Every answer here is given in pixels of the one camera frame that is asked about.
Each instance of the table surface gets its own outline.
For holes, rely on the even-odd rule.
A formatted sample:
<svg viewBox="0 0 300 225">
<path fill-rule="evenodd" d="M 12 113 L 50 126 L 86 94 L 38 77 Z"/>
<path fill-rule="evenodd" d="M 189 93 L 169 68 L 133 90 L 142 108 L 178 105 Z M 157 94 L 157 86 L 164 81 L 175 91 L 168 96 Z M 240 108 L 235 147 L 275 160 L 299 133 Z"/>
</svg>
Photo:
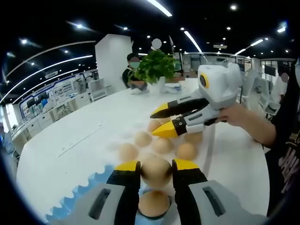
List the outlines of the table surface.
<svg viewBox="0 0 300 225">
<path fill-rule="evenodd" d="M 18 187 L 29 206 L 45 220 L 51 207 L 60 206 L 62 197 L 73 197 L 74 187 L 86 186 L 91 174 L 104 171 L 105 146 L 114 135 L 160 104 L 192 93 L 197 79 L 181 84 L 183 91 L 178 94 L 115 93 L 69 114 L 32 138 L 23 148 L 17 171 Z M 219 123 L 213 152 L 207 159 L 209 180 L 236 194 L 249 212 L 266 215 L 270 187 L 260 144 L 241 128 Z"/>
</svg>

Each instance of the person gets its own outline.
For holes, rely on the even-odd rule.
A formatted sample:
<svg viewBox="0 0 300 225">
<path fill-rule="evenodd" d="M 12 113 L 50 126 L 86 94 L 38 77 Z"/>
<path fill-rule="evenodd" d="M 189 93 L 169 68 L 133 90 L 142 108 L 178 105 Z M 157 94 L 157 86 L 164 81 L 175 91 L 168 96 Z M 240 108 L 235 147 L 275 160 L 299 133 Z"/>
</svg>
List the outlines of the person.
<svg viewBox="0 0 300 225">
<path fill-rule="evenodd" d="M 139 79 L 137 79 L 134 76 L 130 77 L 130 73 L 129 72 L 133 70 L 133 67 L 131 66 L 131 60 L 132 59 L 136 59 L 136 58 L 138 59 L 137 55 L 134 54 L 134 53 L 130 53 L 127 56 L 128 66 L 127 66 L 127 68 L 125 69 L 125 71 L 122 74 L 122 80 L 123 80 L 126 88 L 141 87 L 141 86 L 143 86 L 145 84 L 144 81 L 140 81 Z"/>
<path fill-rule="evenodd" d="M 216 122 L 226 120 L 246 130 L 257 142 L 271 148 L 265 154 L 269 179 L 270 201 L 267 216 L 284 203 L 289 190 L 299 177 L 300 158 L 300 59 L 293 62 L 286 95 L 271 123 L 240 104 L 222 109 Z"/>
<path fill-rule="evenodd" d="M 288 82 L 288 74 L 283 73 L 280 75 L 276 82 L 275 85 L 272 89 L 271 96 L 272 100 L 276 103 L 282 103 L 283 97 L 286 93 L 286 88 L 287 88 L 287 82 Z"/>
</svg>

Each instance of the yellow ring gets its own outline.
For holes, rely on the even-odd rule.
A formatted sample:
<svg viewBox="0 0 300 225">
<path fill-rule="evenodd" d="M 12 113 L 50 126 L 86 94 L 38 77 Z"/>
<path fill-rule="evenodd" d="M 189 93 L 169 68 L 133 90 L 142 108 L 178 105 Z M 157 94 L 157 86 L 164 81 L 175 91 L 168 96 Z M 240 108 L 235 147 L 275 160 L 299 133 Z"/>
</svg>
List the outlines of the yellow ring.
<svg viewBox="0 0 300 225">
<path fill-rule="evenodd" d="M 207 78 L 207 75 L 205 73 L 201 73 L 201 76 L 204 77 L 204 80 L 205 80 L 205 88 L 209 88 L 210 87 L 210 83 L 208 82 L 208 78 Z"/>
</svg>

